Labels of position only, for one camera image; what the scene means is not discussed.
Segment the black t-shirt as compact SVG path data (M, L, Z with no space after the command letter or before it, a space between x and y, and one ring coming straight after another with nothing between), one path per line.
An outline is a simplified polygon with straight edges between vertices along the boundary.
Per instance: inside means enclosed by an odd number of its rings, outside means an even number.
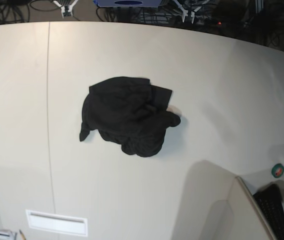
M166 130L181 123L179 115L167 110L172 93L141 77L113 77L90 86L82 106L79 140L97 130L127 155L156 155Z

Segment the green tape roll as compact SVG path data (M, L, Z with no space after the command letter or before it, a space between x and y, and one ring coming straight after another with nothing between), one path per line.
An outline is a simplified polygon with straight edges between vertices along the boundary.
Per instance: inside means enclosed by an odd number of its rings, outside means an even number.
M284 166L281 163L277 163L272 167L271 174L274 178L280 178L284 174Z

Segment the black keyboard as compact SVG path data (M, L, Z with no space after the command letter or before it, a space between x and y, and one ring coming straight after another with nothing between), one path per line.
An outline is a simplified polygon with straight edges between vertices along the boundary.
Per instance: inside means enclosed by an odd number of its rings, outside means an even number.
M284 240L283 199L278 185L273 183L267 188L255 193L253 197L276 238Z

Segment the pencil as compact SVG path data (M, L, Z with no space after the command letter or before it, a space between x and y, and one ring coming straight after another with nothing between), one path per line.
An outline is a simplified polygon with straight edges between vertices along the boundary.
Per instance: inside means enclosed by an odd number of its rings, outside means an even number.
M19 230L19 233L20 233L21 239L26 240L26 237L21 230Z

